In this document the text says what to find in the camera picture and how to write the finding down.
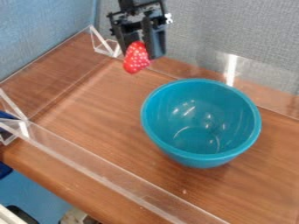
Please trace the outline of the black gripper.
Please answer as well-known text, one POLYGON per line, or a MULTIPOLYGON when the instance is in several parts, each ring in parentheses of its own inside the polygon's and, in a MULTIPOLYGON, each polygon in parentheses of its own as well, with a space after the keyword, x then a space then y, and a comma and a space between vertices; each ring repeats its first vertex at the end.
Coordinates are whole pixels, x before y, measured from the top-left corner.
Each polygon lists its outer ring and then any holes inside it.
POLYGON ((165 55, 165 26, 173 22, 165 0, 117 0, 117 6, 119 11, 109 12, 106 18, 123 54, 141 32, 148 58, 159 59, 165 55))

